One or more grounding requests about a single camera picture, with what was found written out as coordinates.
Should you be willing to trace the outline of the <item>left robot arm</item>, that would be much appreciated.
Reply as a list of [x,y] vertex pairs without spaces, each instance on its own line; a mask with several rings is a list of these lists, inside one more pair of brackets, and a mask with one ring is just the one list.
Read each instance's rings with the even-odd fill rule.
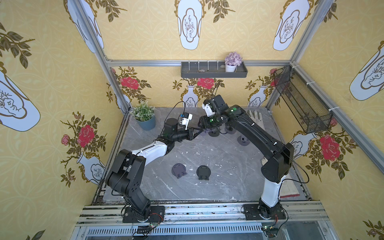
[[117,154],[106,176],[106,184],[124,198],[138,220],[148,219],[151,201],[140,187],[146,164],[167,155],[175,142],[191,141],[201,132],[200,128],[181,128],[177,119],[167,119],[162,133],[151,144],[134,151],[123,149]]

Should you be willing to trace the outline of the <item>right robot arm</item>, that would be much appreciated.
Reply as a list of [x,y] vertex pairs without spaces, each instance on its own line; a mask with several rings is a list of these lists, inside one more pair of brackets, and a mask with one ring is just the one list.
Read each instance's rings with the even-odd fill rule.
[[244,135],[267,159],[261,168],[265,184],[260,205],[268,210],[274,209],[279,204],[283,180],[293,163],[292,144],[283,144],[272,137],[257,125],[242,107],[229,107],[220,95],[204,100],[202,108],[206,115],[200,118],[201,128],[214,129],[224,124]]

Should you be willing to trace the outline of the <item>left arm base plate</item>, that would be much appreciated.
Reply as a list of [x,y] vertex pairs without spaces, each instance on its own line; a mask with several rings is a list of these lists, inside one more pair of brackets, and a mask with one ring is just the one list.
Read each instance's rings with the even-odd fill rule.
[[164,206],[149,206],[143,211],[137,211],[134,207],[126,207],[124,210],[123,223],[162,223],[165,217]]

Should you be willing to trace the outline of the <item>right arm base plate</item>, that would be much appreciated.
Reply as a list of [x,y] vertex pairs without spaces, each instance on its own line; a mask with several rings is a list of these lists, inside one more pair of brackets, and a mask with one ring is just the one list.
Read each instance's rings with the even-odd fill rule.
[[287,215],[282,205],[278,202],[274,207],[269,207],[264,202],[259,204],[245,204],[241,208],[241,213],[246,220],[286,220]]

